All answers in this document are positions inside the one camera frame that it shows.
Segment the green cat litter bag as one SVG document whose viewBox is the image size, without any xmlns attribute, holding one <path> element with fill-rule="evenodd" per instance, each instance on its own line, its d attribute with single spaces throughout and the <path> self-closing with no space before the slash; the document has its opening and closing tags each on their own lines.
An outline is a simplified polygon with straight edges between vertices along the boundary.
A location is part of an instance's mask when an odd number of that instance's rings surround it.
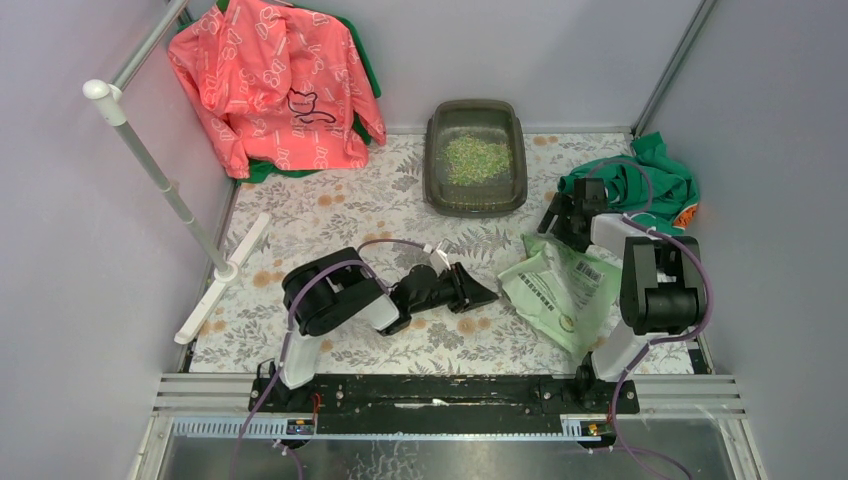
<svg viewBox="0 0 848 480">
<path fill-rule="evenodd" d="M 541 234 L 522 236 L 526 258 L 498 275 L 515 312 L 574 359 L 596 348 L 618 296 L 619 267 Z"/>
</svg>

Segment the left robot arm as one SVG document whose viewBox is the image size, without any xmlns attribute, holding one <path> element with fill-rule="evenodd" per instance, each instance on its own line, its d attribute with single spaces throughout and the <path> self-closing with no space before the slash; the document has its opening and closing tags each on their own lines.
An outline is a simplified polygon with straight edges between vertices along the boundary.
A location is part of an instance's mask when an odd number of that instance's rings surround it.
<svg viewBox="0 0 848 480">
<path fill-rule="evenodd" d="M 348 247 L 292 270 L 282 281 L 287 333 L 274 375 L 272 398 L 288 411 L 309 401 L 323 337 L 349 320 L 364 320 L 383 336 L 407 328 L 415 314 L 446 307 L 465 313 L 487 306 L 498 294 L 459 263 L 427 247 L 426 264 L 391 286 Z"/>
</svg>

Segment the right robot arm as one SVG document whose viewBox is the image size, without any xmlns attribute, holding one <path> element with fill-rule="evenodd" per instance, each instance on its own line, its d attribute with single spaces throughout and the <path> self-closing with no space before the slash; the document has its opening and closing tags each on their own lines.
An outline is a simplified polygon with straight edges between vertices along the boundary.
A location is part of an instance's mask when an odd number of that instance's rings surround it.
<svg viewBox="0 0 848 480">
<path fill-rule="evenodd" d="M 581 253 L 601 247 L 622 261 L 622 321 L 604 347 L 586 355 L 573 386 L 577 405 L 597 412 L 613 398 L 610 382 L 634 370 L 649 347 L 678 342 L 706 319 L 700 246 L 691 236 L 659 232 L 609 209 L 600 179 L 580 178 L 571 193 L 555 194 L 537 231 Z"/>
</svg>

